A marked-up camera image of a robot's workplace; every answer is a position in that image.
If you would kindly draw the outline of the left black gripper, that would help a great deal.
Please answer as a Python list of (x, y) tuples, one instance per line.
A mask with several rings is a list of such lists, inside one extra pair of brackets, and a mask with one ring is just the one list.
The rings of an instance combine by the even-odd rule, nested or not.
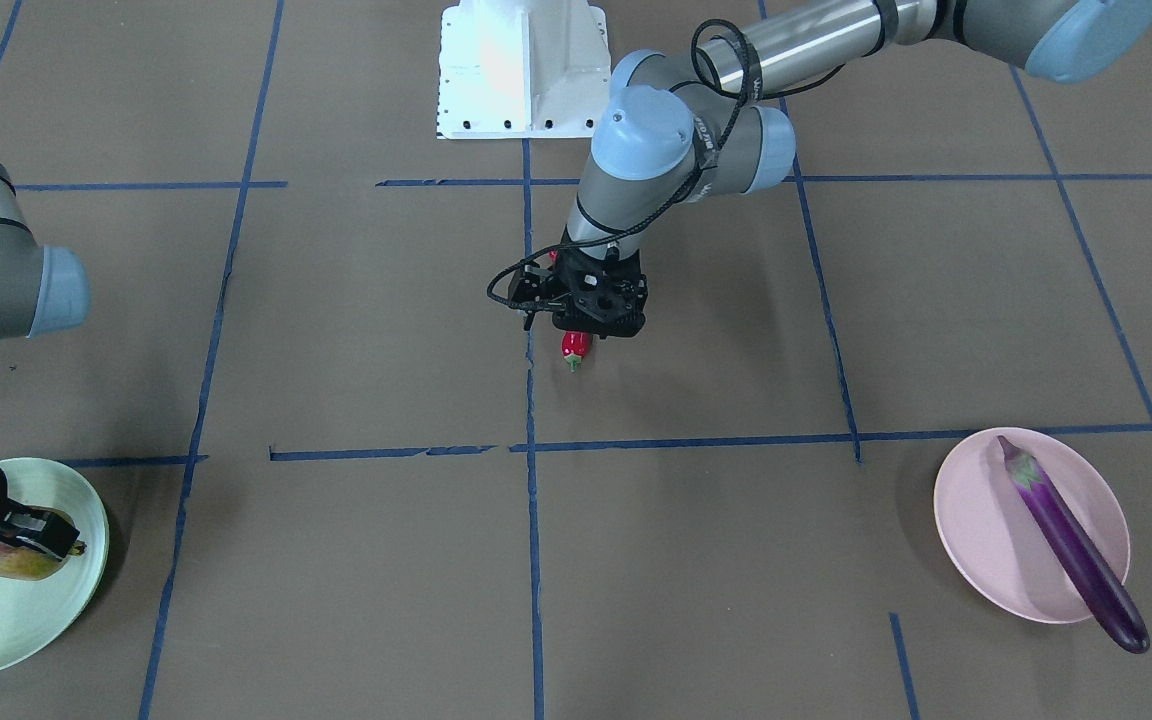
[(511, 301), (531, 313), (552, 313), (554, 327), (599, 338), (634, 338), (645, 324), (646, 276), (641, 252), (594, 259), (579, 250), (559, 250), (541, 268), (526, 263), (511, 275)]

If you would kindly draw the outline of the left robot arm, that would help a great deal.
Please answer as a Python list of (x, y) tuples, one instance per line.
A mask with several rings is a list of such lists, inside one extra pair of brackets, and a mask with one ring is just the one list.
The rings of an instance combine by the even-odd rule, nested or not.
[(685, 53), (641, 50), (611, 74), (556, 245), (502, 270), (486, 296), (562, 331), (634, 338), (649, 296), (641, 243), (673, 206), (755, 194), (796, 158), (778, 97), (823, 85), (893, 45), (954, 41), (1041, 79), (1078, 83), (1126, 54), (1152, 1), (809, 1), (736, 26), (708, 18)]

